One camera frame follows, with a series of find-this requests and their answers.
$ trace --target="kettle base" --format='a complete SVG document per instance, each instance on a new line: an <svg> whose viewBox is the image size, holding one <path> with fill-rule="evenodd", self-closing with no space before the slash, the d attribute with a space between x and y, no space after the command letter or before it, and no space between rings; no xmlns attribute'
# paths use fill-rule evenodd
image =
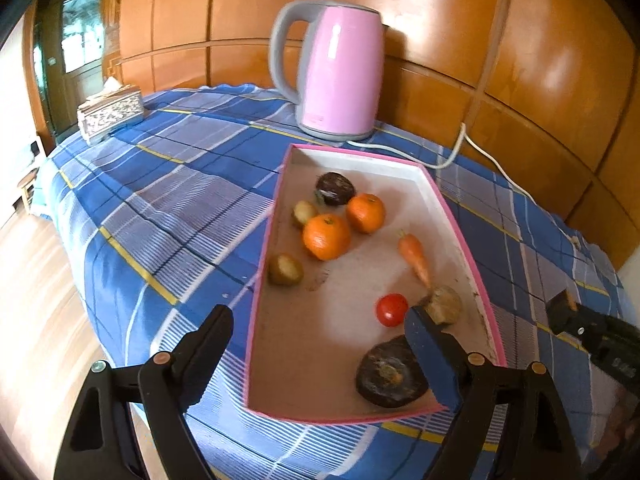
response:
<svg viewBox="0 0 640 480"><path fill-rule="evenodd" d="M362 140L372 136L373 134L373 129L369 130L368 132L364 132L363 134L340 134L340 133L333 134L331 132L323 132L322 130L315 130L313 128L309 128L304 124L298 124L298 127L303 132L305 132L306 134L309 134L312 137L315 137L316 139L330 140L332 142L346 142L347 140Z"/></svg>

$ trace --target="wooden stool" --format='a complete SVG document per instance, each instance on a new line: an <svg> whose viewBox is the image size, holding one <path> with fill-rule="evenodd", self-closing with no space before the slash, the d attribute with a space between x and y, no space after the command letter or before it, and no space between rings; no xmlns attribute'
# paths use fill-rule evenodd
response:
<svg viewBox="0 0 640 480"><path fill-rule="evenodd" d="M22 203L24 204L24 210L28 213L30 208L30 196L29 191L36 183L36 176L38 175L38 168L31 170L26 176L18 182L18 188L22 194Z"/></svg>

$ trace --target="tissue box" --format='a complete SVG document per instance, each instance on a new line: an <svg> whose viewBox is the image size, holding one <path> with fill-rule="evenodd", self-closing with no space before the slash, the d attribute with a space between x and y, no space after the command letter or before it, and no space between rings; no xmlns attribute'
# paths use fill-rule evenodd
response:
<svg viewBox="0 0 640 480"><path fill-rule="evenodd" d="M144 111L140 88L125 85L78 107L80 134L89 145L97 144L111 132L141 122Z"/></svg>

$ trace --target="blue gripper pad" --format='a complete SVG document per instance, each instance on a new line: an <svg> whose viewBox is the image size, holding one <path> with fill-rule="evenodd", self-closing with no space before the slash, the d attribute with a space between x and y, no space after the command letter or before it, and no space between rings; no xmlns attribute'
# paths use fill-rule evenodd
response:
<svg viewBox="0 0 640 480"><path fill-rule="evenodd" d="M440 332L421 306L406 313L404 335L436 400L456 412L462 405L458 378L466 352L452 335Z"/></svg>

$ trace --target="plastic fruit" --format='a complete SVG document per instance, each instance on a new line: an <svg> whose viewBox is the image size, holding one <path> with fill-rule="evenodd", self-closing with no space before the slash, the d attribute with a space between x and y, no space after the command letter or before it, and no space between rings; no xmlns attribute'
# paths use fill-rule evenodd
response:
<svg viewBox="0 0 640 480"><path fill-rule="evenodd" d="M436 287L428 297L428 303L424 304L422 300L420 304L436 325L454 324L462 314L460 295L447 285Z"/></svg>
<svg viewBox="0 0 640 480"><path fill-rule="evenodd" d="M273 285L297 285L305 276L302 264L287 253L274 254L269 258L268 273Z"/></svg>
<svg viewBox="0 0 640 480"><path fill-rule="evenodd" d="M319 260L335 260L349 250L351 232L347 222L338 215L318 215L306 223L302 241Z"/></svg>
<svg viewBox="0 0 640 480"><path fill-rule="evenodd" d="M345 205L356 194L351 181L340 173L329 171L316 182L316 194L326 205Z"/></svg>
<svg viewBox="0 0 640 480"><path fill-rule="evenodd" d="M356 231L371 234L385 223L385 204L375 195L360 193L349 200L346 215Z"/></svg>
<svg viewBox="0 0 640 480"><path fill-rule="evenodd" d="M429 383L403 335L375 345L356 373L356 390L376 406L400 408L423 396Z"/></svg>
<svg viewBox="0 0 640 480"><path fill-rule="evenodd" d="M398 326L404 321L409 303L402 294L387 294L376 303L376 317L384 326Z"/></svg>
<svg viewBox="0 0 640 480"><path fill-rule="evenodd" d="M415 275L427 288L427 295L431 294L431 275L427 258L424 257L420 240L411 233L400 231L398 240L398 252L414 270Z"/></svg>
<svg viewBox="0 0 640 480"><path fill-rule="evenodd" d="M314 216L318 216L318 209L307 200L300 200L293 206L293 219L298 227L304 227Z"/></svg>

